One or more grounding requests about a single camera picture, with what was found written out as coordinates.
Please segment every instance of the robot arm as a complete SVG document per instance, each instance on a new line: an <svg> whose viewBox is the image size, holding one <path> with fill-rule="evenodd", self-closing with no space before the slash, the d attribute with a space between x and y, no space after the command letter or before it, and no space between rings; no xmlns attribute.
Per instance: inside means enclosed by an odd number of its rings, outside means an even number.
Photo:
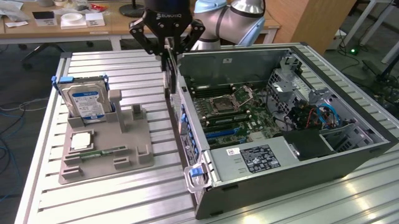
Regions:
<svg viewBox="0 0 399 224"><path fill-rule="evenodd" d="M241 45L254 44L265 26L266 0L198 0L195 18L207 27L195 50L219 49L221 38Z"/></svg>
<svg viewBox="0 0 399 224"><path fill-rule="evenodd" d="M166 72L165 87L174 94L178 55L191 50L206 28L202 22L193 18L190 0L145 0L145 5L143 17L131 22L130 33L147 53L161 57L162 71ZM191 32L182 38L189 25ZM157 36L155 41L145 36L145 26Z"/></svg>

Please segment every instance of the motherboard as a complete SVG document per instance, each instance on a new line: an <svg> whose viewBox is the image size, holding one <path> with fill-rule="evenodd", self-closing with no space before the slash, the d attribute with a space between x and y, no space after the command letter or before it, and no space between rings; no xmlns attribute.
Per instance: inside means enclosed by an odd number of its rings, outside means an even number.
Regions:
<svg viewBox="0 0 399 224"><path fill-rule="evenodd" d="M191 92L211 149L273 138L281 133L266 108L266 91L251 84L197 88Z"/></svg>

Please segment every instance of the blue cable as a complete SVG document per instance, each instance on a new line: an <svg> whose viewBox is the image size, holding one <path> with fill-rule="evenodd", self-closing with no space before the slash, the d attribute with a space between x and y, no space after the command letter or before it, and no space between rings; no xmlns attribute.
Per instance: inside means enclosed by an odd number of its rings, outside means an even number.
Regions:
<svg viewBox="0 0 399 224"><path fill-rule="evenodd" d="M0 112L0 115L3 115L6 117L10 117L10 118L20 118L20 124L19 124L18 129L14 132L11 132L7 136L3 137L3 139L7 139L12 135L15 135L19 132L19 130L23 128L23 126L24 126L24 118L22 116L14 116L14 115L10 115L10 114L4 114L2 112ZM6 153L10 154L11 161L14 163L14 166L15 166L15 169L16 169L16 172L18 172L18 181L19 181L18 187L20 187L22 186L22 176L20 176L20 170L19 170L19 166L18 166L18 161L15 159L15 155L14 155L12 151L7 147L0 146L0 148L4 149ZM18 188L14 188L14 190L3 198L0 198L0 202L3 202L10 195L12 195L12 193L16 191L16 189Z"/></svg>
<svg viewBox="0 0 399 224"><path fill-rule="evenodd" d="M330 104L321 104L321 105L318 106L317 112L318 112L321 121L322 121L323 123L327 123L327 121L326 121L325 118L322 117L321 107L327 107L327 108L333 111L333 113L334 113L334 115L335 115L335 117L337 117L338 125L341 125L342 123L341 123L341 119L339 119L337 110L335 110L335 108L334 108Z"/></svg>
<svg viewBox="0 0 399 224"><path fill-rule="evenodd" d="M2 113L2 112L0 112L0 115L3 115L3 116L6 116L6 117L10 117L10 118L20 118L20 123L19 123L19 127L18 127L18 129L16 129L12 133L10 133L8 135L6 135L6 136L3 137L3 139L7 139L7 138L10 138L12 135L15 135L16 132L19 132L19 130L23 128L23 126L24 126L24 118L23 118L22 116L8 115L8 114Z"/></svg>
<svg viewBox="0 0 399 224"><path fill-rule="evenodd" d="M12 151L10 151L6 147L3 147L3 146L0 146L0 148L3 148L6 151L8 151L8 153L10 153L10 157L11 157L11 160L12 160L12 163L14 163L14 165L15 165L15 169L16 169L16 171L18 171L18 176L19 176L19 183L18 183L18 185L20 186L22 185L22 176L20 176L20 171L19 171L19 166L18 166L18 161L16 161L16 159L15 159L15 156L14 156L14 153L12 153ZM15 190L16 190L18 188L14 188L14 190L3 197L3 198L0 198L0 202L3 202L3 200L15 192Z"/></svg>

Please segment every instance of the red cable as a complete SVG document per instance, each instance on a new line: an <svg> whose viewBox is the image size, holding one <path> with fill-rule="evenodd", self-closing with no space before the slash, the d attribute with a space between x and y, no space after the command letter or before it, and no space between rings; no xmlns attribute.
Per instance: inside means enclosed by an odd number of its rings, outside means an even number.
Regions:
<svg viewBox="0 0 399 224"><path fill-rule="evenodd" d="M310 116L307 118L306 128L310 126L311 116L313 116L314 109L311 109Z"/></svg>

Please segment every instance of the wooden cabinet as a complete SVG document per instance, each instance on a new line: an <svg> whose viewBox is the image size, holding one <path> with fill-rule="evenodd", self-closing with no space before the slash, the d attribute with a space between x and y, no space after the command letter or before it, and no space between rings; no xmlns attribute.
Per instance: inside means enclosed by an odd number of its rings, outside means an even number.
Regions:
<svg viewBox="0 0 399 224"><path fill-rule="evenodd" d="M282 27L274 43L307 42L323 54L357 0L266 0Z"/></svg>

